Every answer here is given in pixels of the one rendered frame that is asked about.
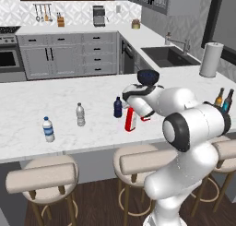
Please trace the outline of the grey base cupboards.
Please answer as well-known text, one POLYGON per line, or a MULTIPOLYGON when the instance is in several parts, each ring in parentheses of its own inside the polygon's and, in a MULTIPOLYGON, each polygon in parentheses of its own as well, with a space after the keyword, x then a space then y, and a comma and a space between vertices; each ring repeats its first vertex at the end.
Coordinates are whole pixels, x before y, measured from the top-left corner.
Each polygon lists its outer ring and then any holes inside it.
POLYGON ((18 35, 28 79, 116 73, 115 32, 18 35))

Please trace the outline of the black window frame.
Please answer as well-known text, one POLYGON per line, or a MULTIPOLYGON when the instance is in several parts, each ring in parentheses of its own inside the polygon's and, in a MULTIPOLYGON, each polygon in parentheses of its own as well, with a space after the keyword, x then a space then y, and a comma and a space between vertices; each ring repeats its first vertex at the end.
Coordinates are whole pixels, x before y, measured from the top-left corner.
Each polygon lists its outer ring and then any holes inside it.
POLYGON ((221 58, 236 65, 236 0, 211 0, 201 47, 224 45, 221 58))

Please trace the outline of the black dishwasher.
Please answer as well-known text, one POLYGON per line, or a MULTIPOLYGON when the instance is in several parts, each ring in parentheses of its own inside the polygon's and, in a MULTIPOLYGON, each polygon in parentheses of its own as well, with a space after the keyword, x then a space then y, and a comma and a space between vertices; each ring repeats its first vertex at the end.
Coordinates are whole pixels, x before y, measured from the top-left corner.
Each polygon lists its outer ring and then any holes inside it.
POLYGON ((134 74, 135 73, 135 52, 127 40, 120 40, 120 73, 134 74))

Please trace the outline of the white paper towel roll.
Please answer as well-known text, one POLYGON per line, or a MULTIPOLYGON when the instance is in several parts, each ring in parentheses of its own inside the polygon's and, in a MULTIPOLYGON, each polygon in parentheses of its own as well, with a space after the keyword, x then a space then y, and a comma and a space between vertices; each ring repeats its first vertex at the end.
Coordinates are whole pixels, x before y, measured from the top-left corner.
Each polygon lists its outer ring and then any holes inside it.
POLYGON ((216 76, 223 47, 224 45, 219 42, 208 42, 206 44, 199 71, 200 76, 207 78, 216 76))

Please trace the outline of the white bottle with blue label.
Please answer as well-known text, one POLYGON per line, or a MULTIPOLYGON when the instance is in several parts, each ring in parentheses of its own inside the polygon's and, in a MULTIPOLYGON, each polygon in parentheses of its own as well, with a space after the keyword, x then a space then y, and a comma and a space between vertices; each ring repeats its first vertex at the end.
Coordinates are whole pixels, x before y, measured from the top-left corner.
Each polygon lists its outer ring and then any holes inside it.
POLYGON ((42 124, 43 132, 47 142, 54 142, 53 123, 49 120, 48 116, 43 118, 42 124))

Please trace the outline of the red and white bottle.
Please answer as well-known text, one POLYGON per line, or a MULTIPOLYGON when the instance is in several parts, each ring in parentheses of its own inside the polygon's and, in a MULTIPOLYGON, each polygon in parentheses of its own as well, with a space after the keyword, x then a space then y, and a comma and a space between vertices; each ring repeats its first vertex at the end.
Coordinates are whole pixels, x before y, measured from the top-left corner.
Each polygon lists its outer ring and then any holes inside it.
POLYGON ((131 132, 136 129, 136 112, 132 107, 129 107, 126 114, 124 129, 131 132))

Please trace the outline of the rail with hanging tools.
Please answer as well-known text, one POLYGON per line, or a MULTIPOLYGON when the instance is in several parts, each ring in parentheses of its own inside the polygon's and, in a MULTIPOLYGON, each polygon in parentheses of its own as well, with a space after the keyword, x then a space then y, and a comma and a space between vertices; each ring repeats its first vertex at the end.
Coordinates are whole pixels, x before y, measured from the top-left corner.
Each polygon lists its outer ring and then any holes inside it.
POLYGON ((33 6, 35 8, 37 22, 53 21, 50 4, 34 4, 33 6))

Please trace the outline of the grey wall cupboards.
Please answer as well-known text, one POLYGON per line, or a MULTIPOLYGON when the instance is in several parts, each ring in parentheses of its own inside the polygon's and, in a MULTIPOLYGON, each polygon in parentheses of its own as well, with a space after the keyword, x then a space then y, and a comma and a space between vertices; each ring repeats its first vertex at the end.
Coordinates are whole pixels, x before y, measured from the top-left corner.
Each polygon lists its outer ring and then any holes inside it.
POLYGON ((166 16, 192 16, 200 10, 201 0, 130 0, 166 16))

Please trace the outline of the teal glass bottle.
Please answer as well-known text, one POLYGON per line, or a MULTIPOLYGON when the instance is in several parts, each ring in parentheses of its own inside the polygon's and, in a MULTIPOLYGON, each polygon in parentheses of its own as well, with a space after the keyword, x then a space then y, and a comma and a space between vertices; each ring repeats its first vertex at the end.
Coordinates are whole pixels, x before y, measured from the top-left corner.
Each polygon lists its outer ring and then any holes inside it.
POLYGON ((232 104, 232 95, 233 95, 234 89, 231 89, 227 98, 225 99, 225 101, 223 102, 222 105, 222 111, 224 113, 227 113, 230 110, 231 104, 232 104))

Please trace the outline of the brown glass bottle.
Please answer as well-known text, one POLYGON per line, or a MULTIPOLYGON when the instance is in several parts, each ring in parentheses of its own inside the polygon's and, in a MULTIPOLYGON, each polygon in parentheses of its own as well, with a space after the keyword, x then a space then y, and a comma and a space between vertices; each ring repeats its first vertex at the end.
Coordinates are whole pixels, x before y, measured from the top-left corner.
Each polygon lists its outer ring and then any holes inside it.
POLYGON ((218 96, 215 99, 214 105, 220 107, 223 101, 223 92, 224 92, 224 88, 221 88, 219 91, 218 96))

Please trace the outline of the wooden knife block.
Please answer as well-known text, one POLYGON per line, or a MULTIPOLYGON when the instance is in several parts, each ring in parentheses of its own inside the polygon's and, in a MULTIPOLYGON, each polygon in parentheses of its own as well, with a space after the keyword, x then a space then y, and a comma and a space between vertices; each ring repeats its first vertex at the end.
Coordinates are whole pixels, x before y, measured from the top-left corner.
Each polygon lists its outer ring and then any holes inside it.
POLYGON ((65 26, 65 19, 61 16, 60 12, 57 12, 57 26, 64 27, 65 26))

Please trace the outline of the dark blue bottle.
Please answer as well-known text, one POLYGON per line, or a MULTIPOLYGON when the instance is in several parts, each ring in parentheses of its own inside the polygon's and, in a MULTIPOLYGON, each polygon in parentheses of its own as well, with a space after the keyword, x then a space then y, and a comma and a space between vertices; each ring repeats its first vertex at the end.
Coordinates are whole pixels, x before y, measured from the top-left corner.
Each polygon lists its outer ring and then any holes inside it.
POLYGON ((122 116, 123 105, 119 97, 116 98, 116 101, 113 103, 113 116, 120 118, 122 116))

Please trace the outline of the clear plastic bottle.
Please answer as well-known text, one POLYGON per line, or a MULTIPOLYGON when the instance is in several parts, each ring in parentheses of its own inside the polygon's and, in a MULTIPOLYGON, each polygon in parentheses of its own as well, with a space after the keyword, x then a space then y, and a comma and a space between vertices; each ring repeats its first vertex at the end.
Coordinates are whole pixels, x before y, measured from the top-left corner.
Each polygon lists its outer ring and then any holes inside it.
POLYGON ((84 126, 86 123, 85 122, 85 111, 84 111, 84 108, 82 107, 82 104, 80 102, 77 104, 76 113, 77 113, 77 125, 84 126))

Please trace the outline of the grey coffee machine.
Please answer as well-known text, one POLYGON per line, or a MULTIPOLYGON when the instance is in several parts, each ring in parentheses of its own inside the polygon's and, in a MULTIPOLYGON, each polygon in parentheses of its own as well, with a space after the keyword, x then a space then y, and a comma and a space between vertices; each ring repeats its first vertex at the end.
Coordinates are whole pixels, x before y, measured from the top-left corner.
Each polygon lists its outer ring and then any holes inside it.
POLYGON ((109 21, 105 13, 104 6, 93 7, 93 25, 95 27, 105 27, 105 22, 109 21))

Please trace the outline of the dark sink basin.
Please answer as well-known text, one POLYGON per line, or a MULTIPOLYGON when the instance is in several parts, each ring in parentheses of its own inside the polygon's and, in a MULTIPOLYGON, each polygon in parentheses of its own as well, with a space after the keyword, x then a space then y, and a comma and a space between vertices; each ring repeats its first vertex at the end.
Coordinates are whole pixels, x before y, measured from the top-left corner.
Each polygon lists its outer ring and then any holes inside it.
POLYGON ((183 52, 175 46, 148 47, 142 48, 142 51, 159 67, 200 65, 193 57, 184 55, 183 52))

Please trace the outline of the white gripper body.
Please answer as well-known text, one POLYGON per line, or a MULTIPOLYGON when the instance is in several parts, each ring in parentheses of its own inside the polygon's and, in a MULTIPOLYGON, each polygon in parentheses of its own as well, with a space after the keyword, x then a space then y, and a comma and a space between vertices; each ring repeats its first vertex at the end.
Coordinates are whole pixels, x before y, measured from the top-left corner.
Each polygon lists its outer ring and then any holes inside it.
POLYGON ((149 96, 130 96, 127 103, 140 117, 149 117, 155 112, 155 100, 149 96))

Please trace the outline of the beige bar stool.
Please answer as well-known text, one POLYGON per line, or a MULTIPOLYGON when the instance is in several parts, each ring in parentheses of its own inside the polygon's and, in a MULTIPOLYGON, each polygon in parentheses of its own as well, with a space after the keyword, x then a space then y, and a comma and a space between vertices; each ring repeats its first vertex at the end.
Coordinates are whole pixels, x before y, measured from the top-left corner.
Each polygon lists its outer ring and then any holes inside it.
POLYGON ((236 139, 223 137, 220 141, 214 142, 213 146, 218 152, 218 163, 214 172, 225 173, 226 179, 221 188, 218 188, 218 185, 208 175, 203 179, 202 184, 199 186, 199 190, 197 191, 197 195, 193 195, 195 203, 191 212, 192 217, 195 215, 200 202, 214 202, 213 212, 216 212, 233 175, 236 173, 236 139), (217 189, 217 195, 210 200, 201 198, 208 180, 210 180, 217 189))
POLYGON ((32 160, 23 170, 9 172, 6 176, 6 191, 22 193, 31 203, 39 226, 45 226, 43 214, 52 218, 50 206, 67 201, 71 222, 77 226, 77 202, 75 188, 79 169, 76 161, 68 156, 45 157, 32 160))
POLYGON ((124 226, 127 226, 129 216, 142 217, 150 213, 155 201, 151 200, 146 211, 141 213, 129 212, 129 191, 131 187, 140 188, 141 202, 145 199, 145 178, 159 168, 171 162, 177 153, 173 149, 160 150, 153 145, 122 147, 113 155, 113 169, 118 178, 118 204, 124 212, 124 226))

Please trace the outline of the steel oven with hob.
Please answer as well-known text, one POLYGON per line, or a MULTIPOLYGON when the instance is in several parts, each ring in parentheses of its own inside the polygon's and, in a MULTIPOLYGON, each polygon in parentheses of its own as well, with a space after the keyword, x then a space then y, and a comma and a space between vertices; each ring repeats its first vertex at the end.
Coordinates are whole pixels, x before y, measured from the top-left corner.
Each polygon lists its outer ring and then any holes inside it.
POLYGON ((26 81, 16 32, 20 26, 0 26, 0 83, 26 81))

